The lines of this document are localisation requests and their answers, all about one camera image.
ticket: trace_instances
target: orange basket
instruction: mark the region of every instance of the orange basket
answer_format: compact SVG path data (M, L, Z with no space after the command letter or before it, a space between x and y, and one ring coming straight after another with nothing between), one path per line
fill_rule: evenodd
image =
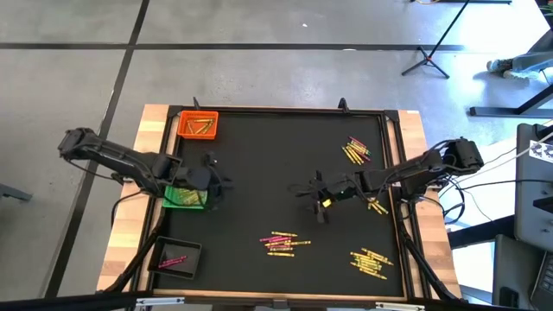
M188 139L215 139L219 113L216 111L182 111L177 134Z

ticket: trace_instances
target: metal bracket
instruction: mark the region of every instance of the metal bracket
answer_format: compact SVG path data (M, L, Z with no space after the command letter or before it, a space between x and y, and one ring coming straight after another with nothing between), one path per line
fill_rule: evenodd
M394 123L399 122L399 111L385 110L384 115L387 116Z
M424 311L424 306L403 303L377 302L376 309L385 309L391 311Z
M200 103L198 103L198 99L196 99L196 97L192 97L192 101L194 101L194 107L196 108L196 110L200 110Z
M167 111L169 117L176 117L182 111L182 106L180 105L171 105Z
M345 98L340 98L340 102L338 103L338 109L342 109L342 112L349 113L349 108L347 107L347 102Z
M137 307L148 306L169 306L175 304L184 304L184 297L168 297L168 298L138 298Z
M286 299L274 299L273 308L275 309L287 309L289 308L288 301Z

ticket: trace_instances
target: gray floor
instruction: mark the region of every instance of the gray floor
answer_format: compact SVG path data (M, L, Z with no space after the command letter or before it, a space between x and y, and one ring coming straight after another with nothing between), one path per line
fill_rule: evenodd
M0 42L127 42L139 6L3 0ZM407 0L151 0L139 42L432 44L459 8ZM402 77L420 59L412 51L136 51L109 139L131 146L144 104L190 104L196 96L203 105L335 107L345 97L352 108L419 110L429 144L454 136L494 143L524 120L472 118L467 108L518 106L547 83L492 76L486 61L527 51L546 29L533 0L471 4L445 43L477 53L436 54L448 80L430 67ZM0 182L35 195L29 203L0 200L0 300L40 295L82 176L56 147L66 129L98 128L123 53L0 50ZM117 184L94 182L61 295L94 291L119 192Z

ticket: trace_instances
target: tripod stand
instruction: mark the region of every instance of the tripod stand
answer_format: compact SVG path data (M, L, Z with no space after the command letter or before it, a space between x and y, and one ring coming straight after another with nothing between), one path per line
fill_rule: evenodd
M421 53L423 53L423 56L424 56L424 60L421 60L419 61L418 63L416 63L413 67L405 70L404 72L401 73L401 75L405 75L417 68L419 68L420 66L422 65L427 65L427 66L432 66L436 69L438 69L438 71L440 73L442 73L446 79L449 79L449 75L444 72L438 65L436 65L434 63L434 61L432 60L432 56L434 55L435 51L440 47L440 45L442 44L442 41L443 39L445 39L446 35L448 35L448 32L449 30L451 30L451 28L453 27L453 25L455 24L455 22L457 22L457 19L459 18L459 16L461 16L461 13L463 12L463 10L465 10L465 8L467 7L468 3L470 2L470 0L466 0L465 1L465 4L463 4L463 6L461 7L461 9L459 10L459 13L457 13L457 16L453 19L453 21L449 24L449 27L448 29L446 29L446 32L443 33L442 35L442 38L440 38L440 40L438 41L438 44L435 45L435 47L432 49L432 52L430 52L430 54L427 54L426 51L424 50L423 47L418 47L416 48L417 50L421 51Z

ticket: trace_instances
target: black work surface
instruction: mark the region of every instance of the black work surface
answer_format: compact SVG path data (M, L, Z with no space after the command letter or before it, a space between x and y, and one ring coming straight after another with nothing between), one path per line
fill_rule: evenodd
M329 208L329 225L317 223L307 198L296 198L290 184L307 184L315 170L328 182L359 170L340 146L348 136L372 152L363 169L385 167L378 118L275 114L219 115L214 141L180 139L177 155L199 165L213 151L219 171L233 179L219 209L211 212L166 209L163 235L203 246L194 280L156 276L156 289L196 289L264 293L402 297L403 281L392 215L367 211L353 198ZM381 204L388 210L387 193ZM266 255L260 238L271 231L295 232L295 257ZM388 257L380 280L353 267L350 251L361 247Z

